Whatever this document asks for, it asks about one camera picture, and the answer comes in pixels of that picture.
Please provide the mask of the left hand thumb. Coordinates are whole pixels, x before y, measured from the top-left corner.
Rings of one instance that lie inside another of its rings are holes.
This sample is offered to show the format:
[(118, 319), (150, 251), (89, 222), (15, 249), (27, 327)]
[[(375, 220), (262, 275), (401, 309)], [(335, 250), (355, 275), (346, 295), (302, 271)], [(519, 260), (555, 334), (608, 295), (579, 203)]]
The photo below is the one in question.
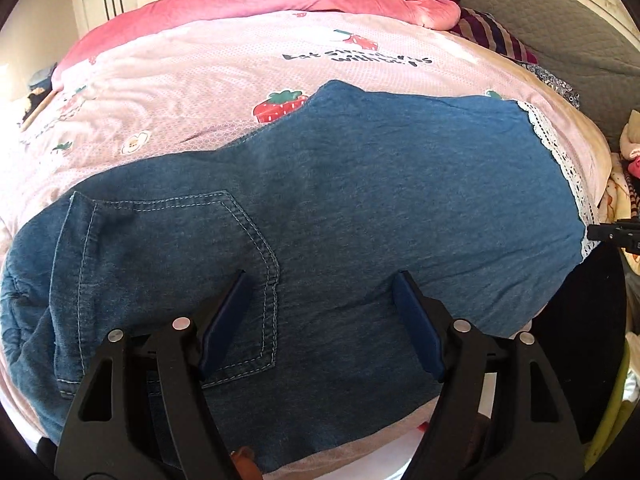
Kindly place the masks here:
[(262, 472), (255, 463), (255, 453), (248, 446), (242, 446), (230, 453), (232, 463), (242, 480), (262, 480)]

